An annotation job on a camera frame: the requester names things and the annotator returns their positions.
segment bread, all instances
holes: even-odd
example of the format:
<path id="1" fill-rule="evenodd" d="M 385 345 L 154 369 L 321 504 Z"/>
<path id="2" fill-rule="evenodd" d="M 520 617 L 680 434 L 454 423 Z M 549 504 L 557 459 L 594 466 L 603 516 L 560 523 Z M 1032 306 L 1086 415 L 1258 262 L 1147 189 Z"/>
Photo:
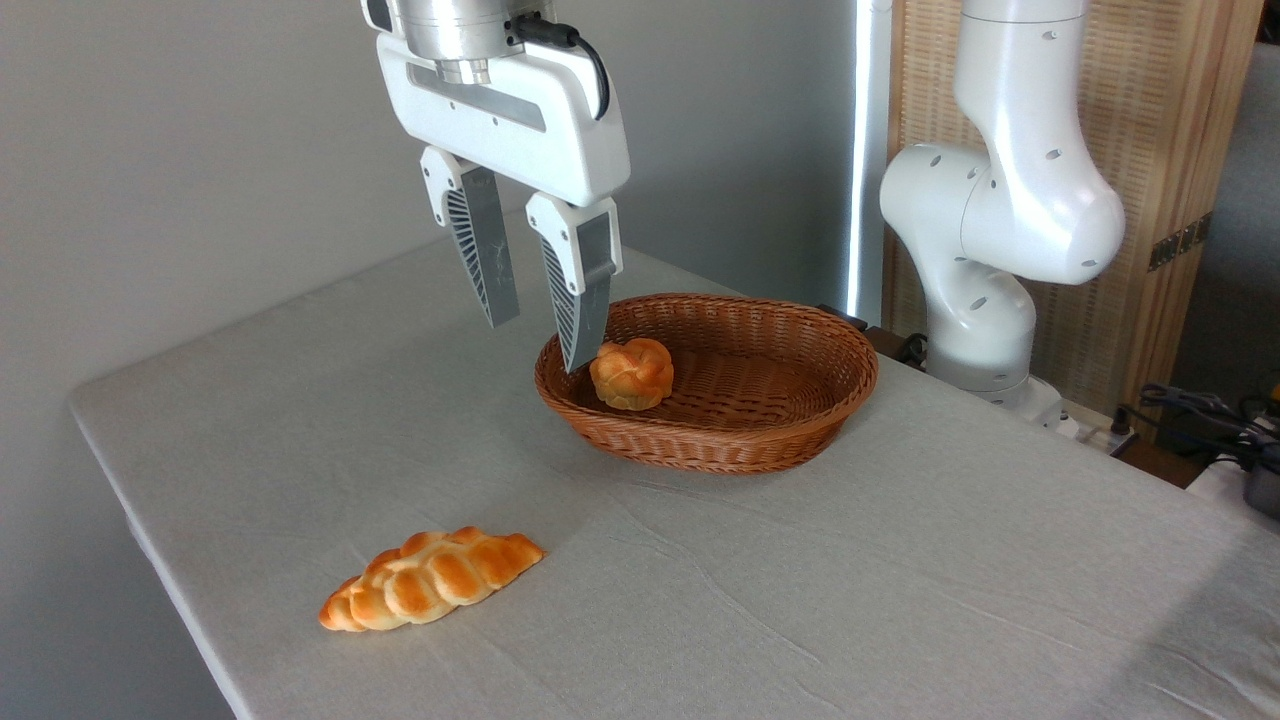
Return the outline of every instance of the bread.
<path id="1" fill-rule="evenodd" d="M 547 553 L 525 536 L 492 537 L 477 528 L 417 533 L 374 557 L 324 607 L 330 630 L 390 630 L 439 620 L 504 588 Z"/>
<path id="2" fill-rule="evenodd" d="M 655 340 L 640 337 L 626 345 L 607 342 L 591 361 L 595 396 L 618 410 L 648 410 L 671 397 L 676 369 L 671 352 Z"/>

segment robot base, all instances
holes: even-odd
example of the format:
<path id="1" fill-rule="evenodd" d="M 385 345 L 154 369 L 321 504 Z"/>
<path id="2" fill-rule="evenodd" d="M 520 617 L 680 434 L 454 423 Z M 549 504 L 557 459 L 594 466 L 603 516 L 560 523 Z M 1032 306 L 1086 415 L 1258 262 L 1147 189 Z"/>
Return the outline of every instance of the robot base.
<path id="1" fill-rule="evenodd" d="M 1069 438 L 1075 438 L 1080 429 L 1075 420 L 1068 418 L 1062 409 L 1062 396 L 1053 389 L 1053 386 L 1032 375 L 1011 388 L 973 392 L 973 395 L 1014 413 L 1028 423 L 1048 428 Z"/>

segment bamboo panel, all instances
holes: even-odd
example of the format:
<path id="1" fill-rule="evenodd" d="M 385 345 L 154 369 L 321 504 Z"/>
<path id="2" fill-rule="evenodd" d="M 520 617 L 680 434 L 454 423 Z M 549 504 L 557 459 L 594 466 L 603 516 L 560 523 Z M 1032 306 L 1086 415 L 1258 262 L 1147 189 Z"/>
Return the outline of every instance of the bamboo panel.
<path id="1" fill-rule="evenodd" d="M 1183 158 L 1187 170 L 1179 177 L 1181 182 L 1170 183 L 1172 187 L 1165 208 L 1167 220 L 1175 227 L 1180 222 L 1180 209 L 1207 211 L 1217 199 L 1226 140 L 1239 110 L 1240 90 L 1253 50 L 1252 42 L 1242 42 L 1240 38 L 1253 37 L 1260 14 L 1261 3 L 1243 1 L 1211 5 L 1199 18 L 1197 29 L 1217 38 L 1220 53 L 1206 61 L 1203 91 L 1183 109 L 1184 114 L 1203 122 L 1188 123 L 1190 128 L 1185 140 L 1180 137 L 1178 141 L 1179 147 L 1187 150 Z M 1137 313 L 1142 332 L 1135 333 L 1119 397 L 1133 398 L 1143 383 L 1167 382 L 1172 375 L 1199 258 L 1201 249 L 1197 247 L 1160 268 L 1156 278 L 1147 279 L 1147 284 L 1153 287 L 1142 296 Z"/>
<path id="2" fill-rule="evenodd" d="M 891 105 L 895 147 L 982 146 L 951 94 L 960 0 L 899 4 Z M 1155 242 L 1212 208 L 1261 0 L 1094 0 L 1082 58 L 1080 124 L 1128 217 L 1111 266 L 1079 287 L 1025 283 L 1038 324 L 1032 370 L 1065 397 L 1110 413 L 1137 384 L 1167 379 L 1199 252 L 1149 273 Z M 900 334 L 923 332 L 910 256 L 890 240 L 884 306 Z"/>

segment light strip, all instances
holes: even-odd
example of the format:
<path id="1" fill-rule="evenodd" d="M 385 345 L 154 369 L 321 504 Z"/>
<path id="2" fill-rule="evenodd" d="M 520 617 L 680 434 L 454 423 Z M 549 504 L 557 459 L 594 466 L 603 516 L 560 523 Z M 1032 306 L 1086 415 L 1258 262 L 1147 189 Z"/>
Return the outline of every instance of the light strip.
<path id="1" fill-rule="evenodd" d="M 893 0 L 855 0 L 852 202 L 849 228 L 849 293 L 845 310 L 881 323 L 884 287 L 884 219 L 879 184 L 888 154 L 890 61 Z"/>

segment gray wall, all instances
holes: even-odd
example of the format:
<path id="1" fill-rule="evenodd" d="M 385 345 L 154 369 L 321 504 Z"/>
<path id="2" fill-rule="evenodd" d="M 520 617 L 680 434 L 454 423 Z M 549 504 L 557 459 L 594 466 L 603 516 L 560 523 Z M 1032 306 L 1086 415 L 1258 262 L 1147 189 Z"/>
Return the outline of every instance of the gray wall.
<path id="1" fill-rule="evenodd" d="M 852 3 L 557 0 L 604 56 L 623 242 L 748 295 L 845 305 Z"/>
<path id="2" fill-rule="evenodd" d="M 65 398 L 433 237 L 357 8 L 0 0 L 0 716 L 229 715 Z M 627 242 L 838 305 L 851 20 L 777 8 L 561 0 L 622 96 Z"/>
<path id="3" fill-rule="evenodd" d="M 65 407 L 419 245 L 358 5 L 0 0 L 0 717 L 227 717 Z"/>
<path id="4" fill-rule="evenodd" d="M 1174 370 L 1231 404 L 1280 369 L 1280 46 L 1258 45 Z M 1280 374 L 1271 374 L 1280 382 Z"/>

